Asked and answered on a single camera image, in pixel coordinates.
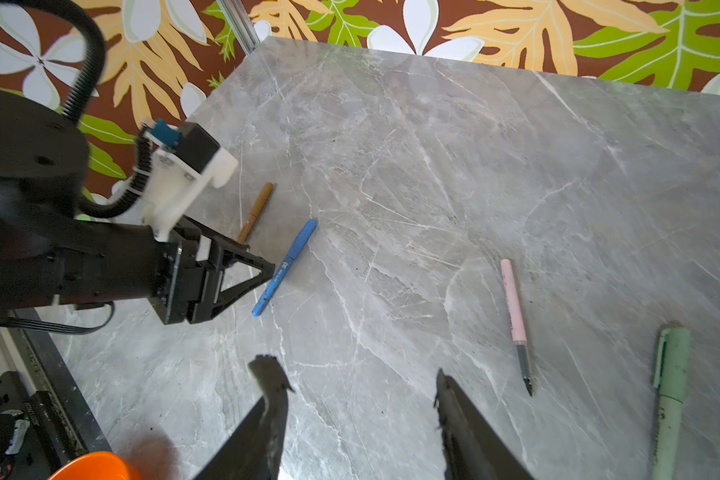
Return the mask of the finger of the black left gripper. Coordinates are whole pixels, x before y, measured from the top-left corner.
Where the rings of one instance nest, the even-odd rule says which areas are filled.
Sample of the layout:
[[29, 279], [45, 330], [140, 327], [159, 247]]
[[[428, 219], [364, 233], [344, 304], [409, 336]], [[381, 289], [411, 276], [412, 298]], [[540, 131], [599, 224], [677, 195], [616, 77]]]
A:
[[185, 220], [196, 227], [203, 237], [209, 239], [210, 245], [205, 260], [209, 266], [226, 270], [236, 263], [242, 263], [259, 270], [261, 276], [274, 275], [275, 265], [253, 255], [248, 245], [243, 245], [190, 217], [186, 217]]
[[222, 289], [221, 284], [218, 283], [214, 294], [212, 295], [213, 302], [210, 309], [209, 320], [215, 319], [223, 311], [247, 295], [249, 292], [265, 284], [273, 277], [273, 275], [273, 272], [260, 271], [257, 276], [226, 289]]

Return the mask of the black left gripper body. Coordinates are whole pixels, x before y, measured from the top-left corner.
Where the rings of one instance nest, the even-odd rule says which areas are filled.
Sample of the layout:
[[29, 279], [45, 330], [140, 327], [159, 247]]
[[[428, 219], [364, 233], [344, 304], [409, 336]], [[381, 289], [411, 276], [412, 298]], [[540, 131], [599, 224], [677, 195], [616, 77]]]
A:
[[199, 324], [218, 315], [224, 255], [218, 232], [188, 217], [179, 220], [164, 245], [163, 283], [150, 298], [164, 324]]

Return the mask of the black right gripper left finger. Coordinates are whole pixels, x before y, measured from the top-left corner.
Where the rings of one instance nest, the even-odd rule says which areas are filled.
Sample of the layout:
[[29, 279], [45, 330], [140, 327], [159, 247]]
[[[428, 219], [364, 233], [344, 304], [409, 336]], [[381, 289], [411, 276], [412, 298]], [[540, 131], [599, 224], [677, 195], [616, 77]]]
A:
[[285, 371], [273, 355], [258, 355], [248, 363], [262, 396], [196, 475], [198, 479], [276, 479], [284, 450], [293, 391]]

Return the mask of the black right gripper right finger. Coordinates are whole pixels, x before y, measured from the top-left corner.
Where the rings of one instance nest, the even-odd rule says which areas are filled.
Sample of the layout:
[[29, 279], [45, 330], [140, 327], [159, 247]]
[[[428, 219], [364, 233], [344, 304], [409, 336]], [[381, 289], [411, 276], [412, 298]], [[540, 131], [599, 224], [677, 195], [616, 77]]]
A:
[[434, 406], [439, 416], [445, 479], [532, 479], [455, 378], [439, 369]]

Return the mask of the blue pen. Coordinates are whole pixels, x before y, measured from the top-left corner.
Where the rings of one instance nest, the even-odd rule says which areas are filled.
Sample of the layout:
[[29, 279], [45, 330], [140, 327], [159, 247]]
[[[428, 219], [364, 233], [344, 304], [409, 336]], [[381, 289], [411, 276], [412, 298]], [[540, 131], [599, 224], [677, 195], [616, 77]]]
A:
[[313, 234], [314, 230], [317, 227], [317, 221], [314, 219], [308, 220], [304, 226], [302, 227], [299, 234], [295, 237], [291, 247], [289, 248], [288, 252], [286, 253], [286, 256], [284, 260], [281, 262], [280, 266], [277, 268], [275, 275], [267, 285], [266, 290], [264, 291], [264, 294], [262, 297], [258, 300], [256, 305], [254, 306], [252, 310], [252, 315], [254, 317], [259, 317], [272, 297], [274, 296], [275, 292], [279, 288], [280, 284], [284, 280], [285, 276], [287, 275], [288, 271], [290, 270], [291, 266], [295, 262], [295, 260], [298, 258], [299, 254], [307, 244], [309, 238]]

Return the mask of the brown pen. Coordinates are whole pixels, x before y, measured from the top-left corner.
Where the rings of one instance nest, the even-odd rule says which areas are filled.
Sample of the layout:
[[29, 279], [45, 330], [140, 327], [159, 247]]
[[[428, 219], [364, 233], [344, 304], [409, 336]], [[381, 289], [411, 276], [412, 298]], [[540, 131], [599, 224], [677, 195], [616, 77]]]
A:
[[251, 235], [256, 223], [258, 222], [261, 214], [263, 213], [268, 200], [274, 190], [274, 184], [267, 182], [261, 189], [253, 207], [251, 208], [242, 228], [237, 236], [236, 242], [245, 245], [249, 236]]

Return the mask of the green pen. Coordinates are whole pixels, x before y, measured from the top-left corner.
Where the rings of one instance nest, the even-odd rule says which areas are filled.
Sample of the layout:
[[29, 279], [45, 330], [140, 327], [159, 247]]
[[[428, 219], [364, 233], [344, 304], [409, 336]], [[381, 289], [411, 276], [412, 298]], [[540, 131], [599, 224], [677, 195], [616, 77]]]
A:
[[685, 327], [663, 329], [658, 338], [653, 387], [658, 407], [652, 479], [672, 479], [687, 392], [691, 332]]

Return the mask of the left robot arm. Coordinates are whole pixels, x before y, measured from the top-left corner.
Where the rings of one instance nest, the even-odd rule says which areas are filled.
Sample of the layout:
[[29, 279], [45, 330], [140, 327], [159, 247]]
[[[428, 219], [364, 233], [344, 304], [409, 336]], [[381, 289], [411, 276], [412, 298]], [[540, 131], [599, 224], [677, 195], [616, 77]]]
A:
[[82, 68], [60, 110], [0, 90], [0, 327], [80, 335], [80, 326], [19, 312], [139, 298], [165, 324], [198, 324], [271, 280], [272, 263], [186, 214], [238, 168], [197, 123], [145, 122], [130, 181], [105, 204], [83, 195], [90, 149], [79, 126], [104, 71], [106, 41], [74, 2], [31, 8], [80, 34]]

